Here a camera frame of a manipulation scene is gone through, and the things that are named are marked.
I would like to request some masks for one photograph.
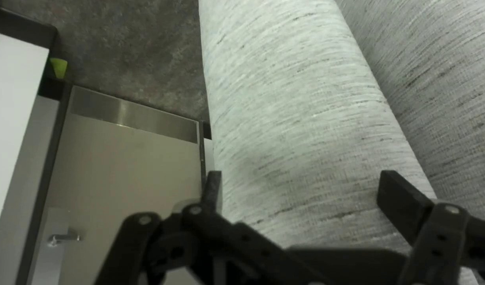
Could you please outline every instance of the gray speckled fabric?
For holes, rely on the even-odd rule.
[[[441,200],[485,219],[485,0],[337,0]]]
[[[279,244],[405,249],[381,170],[435,197],[334,0],[201,2],[223,214]]]

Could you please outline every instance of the fabric roll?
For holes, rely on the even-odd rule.
[[[334,0],[200,2],[223,216],[283,247],[407,244],[383,170],[435,197]]]
[[[485,0],[339,0],[440,200],[485,219]]]

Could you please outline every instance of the black mechanical arm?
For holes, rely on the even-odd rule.
[[[152,212],[129,217],[97,285],[138,285],[143,273],[160,285],[178,268],[206,285],[457,285],[462,266],[485,279],[485,222],[435,205],[396,171],[383,171],[378,205],[413,246],[410,257],[380,249],[285,250],[249,225],[227,222],[211,192],[165,222]]]

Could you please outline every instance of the door handle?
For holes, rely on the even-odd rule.
[[[69,235],[51,235],[48,239],[48,247],[58,247],[64,243],[80,243],[83,241],[81,235],[69,233]]]

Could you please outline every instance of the screw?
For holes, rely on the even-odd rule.
[[[203,209],[201,209],[201,206],[193,206],[193,208],[190,209],[190,212],[192,212],[193,216],[198,216],[198,214],[203,212]]]
[[[456,208],[456,206],[451,206],[451,205],[446,206],[446,211],[454,214],[454,216],[460,214],[460,209]]]
[[[138,222],[141,225],[149,225],[152,222],[152,219],[149,216],[143,216],[141,219],[138,219]]]

